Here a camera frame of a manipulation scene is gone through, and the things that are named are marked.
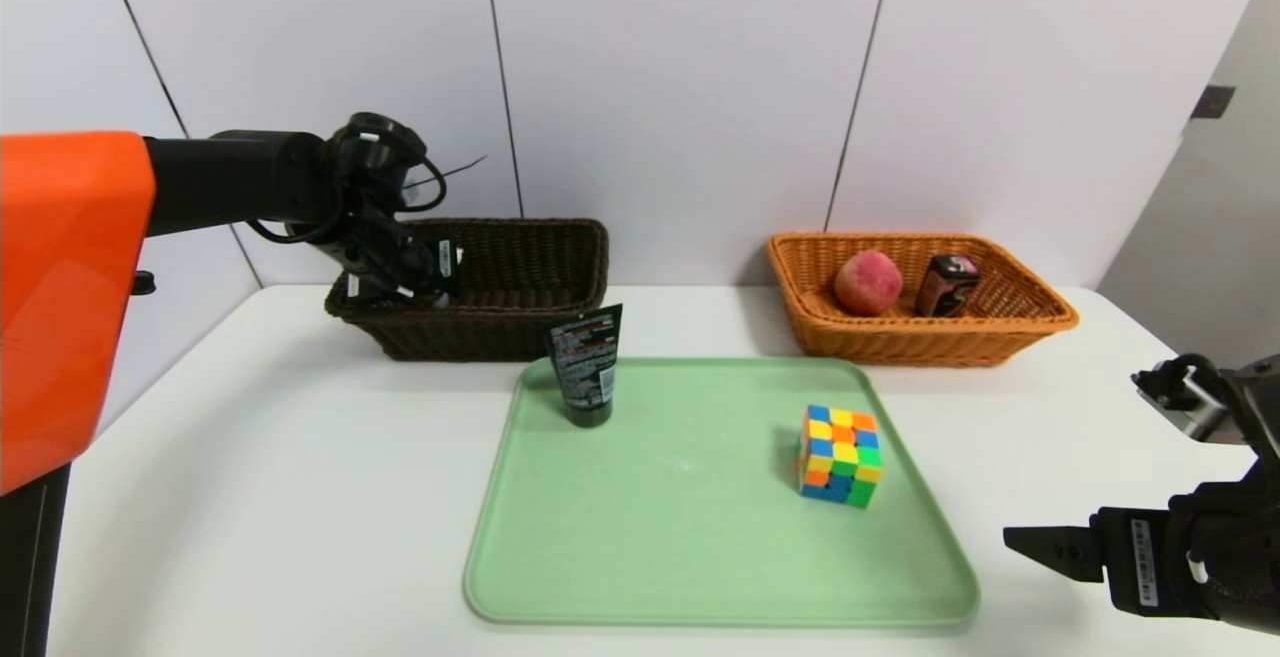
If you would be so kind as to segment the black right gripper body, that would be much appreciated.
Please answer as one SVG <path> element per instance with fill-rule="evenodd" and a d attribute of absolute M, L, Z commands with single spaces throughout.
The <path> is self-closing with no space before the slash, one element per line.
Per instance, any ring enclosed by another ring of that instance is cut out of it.
<path fill-rule="evenodd" d="M 1091 525 L 1117 610 L 1277 634 L 1277 503 L 1176 496 L 1166 510 L 1101 508 Z"/>

